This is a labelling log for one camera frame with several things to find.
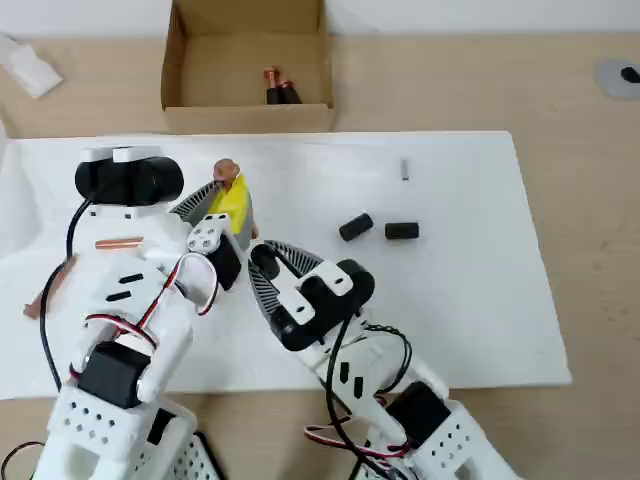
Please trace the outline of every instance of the wooden table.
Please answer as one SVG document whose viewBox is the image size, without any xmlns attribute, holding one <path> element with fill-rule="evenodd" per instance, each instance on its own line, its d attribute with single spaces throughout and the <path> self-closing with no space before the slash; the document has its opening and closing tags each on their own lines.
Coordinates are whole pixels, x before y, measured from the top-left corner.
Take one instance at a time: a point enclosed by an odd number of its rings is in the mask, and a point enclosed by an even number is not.
<svg viewBox="0 0 640 480">
<path fill-rule="evenodd" d="M 68 80 L 33 102 L 0 74 L 0 111 L 14 136 L 166 131 L 162 42 L 36 46 Z M 453 396 L 528 479 L 640 475 L 640 102 L 597 89 L 593 66 L 606 57 L 640 61 L 640 34 L 335 42 L 338 130 L 513 134 L 574 383 Z M 231 479 L 344 479 L 353 464 L 302 438 L 304 423 L 326 419 L 321 393 L 185 400 Z M 50 405 L 1 403 L 0 452 L 45 438 Z"/>
</svg>

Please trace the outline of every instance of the yellow object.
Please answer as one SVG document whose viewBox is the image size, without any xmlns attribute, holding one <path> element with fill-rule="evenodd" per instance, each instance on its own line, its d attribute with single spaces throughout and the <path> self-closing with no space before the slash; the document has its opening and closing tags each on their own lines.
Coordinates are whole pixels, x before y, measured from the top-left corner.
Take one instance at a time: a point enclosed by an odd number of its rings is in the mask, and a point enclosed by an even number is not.
<svg viewBox="0 0 640 480">
<path fill-rule="evenodd" d="M 231 230 L 234 235 L 242 232 L 249 211 L 249 189 L 244 175 L 238 175 L 231 189 L 222 190 L 209 207 L 210 214 L 226 213 L 231 217 Z"/>
</svg>

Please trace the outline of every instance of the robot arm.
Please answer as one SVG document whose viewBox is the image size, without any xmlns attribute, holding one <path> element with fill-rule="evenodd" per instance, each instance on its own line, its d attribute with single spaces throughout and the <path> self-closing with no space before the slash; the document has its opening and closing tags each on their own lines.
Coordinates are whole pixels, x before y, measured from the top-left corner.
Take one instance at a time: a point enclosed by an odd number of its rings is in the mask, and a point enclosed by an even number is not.
<svg viewBox="0 0 640 480">
<path fill-rule="evenodd" d="M 415 381 L 388 408 L 380 404 L 377 394 L 397 383 L 399 370 L 407 370 L 407 351 L 395 329 L 370 324 L 363 307 L 374 282 L 360 265 L 351 260 L 335 265 L 273 241 L 254 247 L 250 258 L 254 293 L 274 334 L 325 388 L 331 384 L 330 393 L 351 417 L 369 425 L 370 445 L 356 447 L 378 468 L 364 466 L 358 478 L 451 480 L 463 470 L 474 480 L 519 478 L 423 362 L 409 358 Z M 345 448 L 346 442 L 318 433 L 333 428 L 312 426 L 305 433 Z"/>
</svg>

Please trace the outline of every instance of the white 3d printed part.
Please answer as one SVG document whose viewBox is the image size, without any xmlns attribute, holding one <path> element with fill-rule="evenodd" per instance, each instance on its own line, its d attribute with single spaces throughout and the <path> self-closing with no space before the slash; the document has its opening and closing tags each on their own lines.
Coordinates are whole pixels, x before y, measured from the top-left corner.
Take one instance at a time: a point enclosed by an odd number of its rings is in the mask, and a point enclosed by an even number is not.
<svg viewBox="0 0 640 480">
<path fill-rule="evenodd" d="M 33 98 L 39 98 L 62 83 L 62 77 L 40 60 L 31 45 L 18 45 L 0 35 L 0 64 Z"/>
</svg>

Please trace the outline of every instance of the cardboard box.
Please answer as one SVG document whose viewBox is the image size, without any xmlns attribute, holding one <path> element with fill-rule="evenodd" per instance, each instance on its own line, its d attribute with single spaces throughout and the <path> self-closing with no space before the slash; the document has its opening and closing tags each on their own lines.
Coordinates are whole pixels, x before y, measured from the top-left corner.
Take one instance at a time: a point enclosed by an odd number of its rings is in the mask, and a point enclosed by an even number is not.
<svg viewBox="0 0 640 480">
<path fill-rule="evenodd" d="M 278 65 L 303 105 L 266 105 Z M 176 0 L 162 72 L 176 133 L 326 132 L 333 120 L 322 0 Z"/>
</svg>

